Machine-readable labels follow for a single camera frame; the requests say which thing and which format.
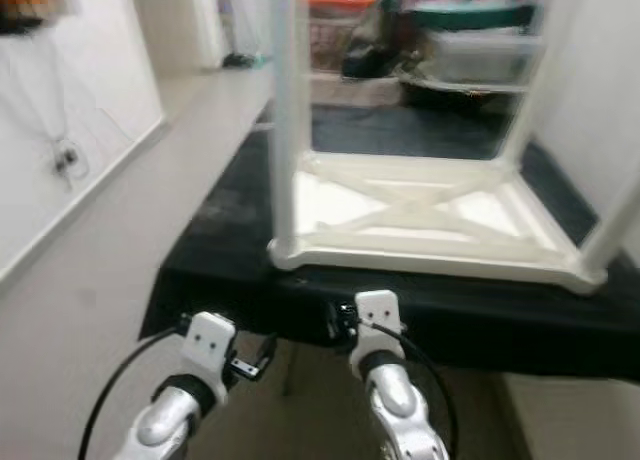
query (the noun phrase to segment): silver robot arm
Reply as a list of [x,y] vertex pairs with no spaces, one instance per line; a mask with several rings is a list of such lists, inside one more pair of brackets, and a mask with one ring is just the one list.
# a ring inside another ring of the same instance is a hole
[[269,337],[255,365],[235,357],[233,322],[199,313],[189,326],[182,366],[158,388],[153,403],[136,417],[114,460],[184,460],[187,442],[213,408],[227,403],[229,389],[239,377],[257,381],[276,349]]
[[398,299],[388,290],[356,295],[358,341],[351,353],[354,375],[369,397],[383,450],[389,460],[448,460],[442,439],[428,419],[428,405],[403,366],[400,343],[371,327],[375,322],[401,333]]

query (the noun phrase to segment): white plastic frame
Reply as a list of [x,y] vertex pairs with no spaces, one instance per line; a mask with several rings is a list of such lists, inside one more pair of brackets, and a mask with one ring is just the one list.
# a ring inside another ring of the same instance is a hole
[[477,161],[314,152],[307,7],[272,0],[273,263],[285,270],[321,264],[549,283],[580,294],[604,283],[640,211],[640,175],[579,248],[520,175],[535,107],[554,81],[553,59],[580,2],[555,1],[561,8],[545,22],[545,53],[502,149]]

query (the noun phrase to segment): black cable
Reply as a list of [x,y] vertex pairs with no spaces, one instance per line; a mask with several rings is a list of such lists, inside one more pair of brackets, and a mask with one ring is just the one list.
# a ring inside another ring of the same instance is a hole
[[407,350],[411,350],[411,352],[418,358],[420,363],[422,363],[427,368],[427,370],[429,370],[431,375],[433,375],[433,378],[438,385],[438,389],[440,390],[440,392],[442,393],[442,397],[444,398],[444,402],[447,407],[447,416],[449,417],[449,457],[451,457],[451,460],[456,460],[458,457],[458,443],[460,436],[458,412],[456,410],[455,404],[453,403],[453,397],[451,396],[449,387],[447,387],[447,384],[442,378],[442,375],[440,375],[440,373],[436,369],[435,363],[433,363],[433,361],[424,352],[424,350],[422,350],[418,345],[413,343],[401,333],[394,332],[393,330],[390,330],[387,327],[383,327],[382,325],[374,322],[362,322],[362,324],[375,330],[379,330],[380,332],[385,333],[390,337],[398,340],[404,348],[406,348]]
[[100,415],[100,410],[102,410],[102,406],[104,405],[104,402],[107,400],[109,393],[115,386],[118,379],[122,376],[125,370],[131,365],[131,363],[133,363],[133,361],[140,356],[140,354],[146,351],[149,347],[152,347],[153,345],[158,343],[160,340],[167,338],[168,336],[173,335],[174,333],[178,333],[178,331],[179,331],[178,327],[173,327],[154,335],[145,343],[143,343],[138,348],[136,348],[133,352],[131,352],[129,356],[125,358],[124,361],[118,366],[116,371],[113,372],[113,375],[111,375],[111,378],[109,378],[109,381],[106,383],[106,385],[100,392],[100,395],[98,396],[98,399],[96,400],[96,403],[93,406],[93,410],[91,410],[91,415],[89,415],[87,424],[84,427],[84,431],[82,433],[82,441],[80,442],[80,450],[78,451],[78,460],[86,460],[87,458],[87,451],[89,450],[89,442],[91,441],[91,434],[93,433],[93,428],[95,427],[96,421],[98,420],[98,415]]

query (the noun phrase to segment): black table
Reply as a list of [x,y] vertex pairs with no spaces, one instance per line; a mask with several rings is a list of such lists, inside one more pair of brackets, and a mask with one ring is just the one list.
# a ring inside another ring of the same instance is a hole
[[[405,108],[314,108],[323,151],[488,158],[504,118]],[[203,309],[242,329],[339,347],[328,306],[358,291],[391,289],[408,335],[442,364],[540,375],[640,379],[640,275],[626,256],[583,298],[562,288],[505,281],[334,267],[275,270],[267,133],[252,133],[160,269],[141,337]],[[595,216],[535,143],[523,175],[576,242]]]

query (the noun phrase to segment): gray floor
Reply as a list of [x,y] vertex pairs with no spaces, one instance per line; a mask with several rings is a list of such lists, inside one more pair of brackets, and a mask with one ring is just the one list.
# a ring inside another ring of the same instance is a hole
[[[255,342],[249,340],[246,346]],[[259,384],[242,384],[228,407],[203,425],[192,460],[254,458],[279,460],[373,460],[382,458],[359,381],[346,358],[301,345],[292,370],[292,390],[283,395],[292,344],[282,343],[277,360]],[[522,459],[488,375],[443,371],[460,415],[460,460]],[[431,419],[446,431],[437,390],[421,367],[412,369],[431,405]]]

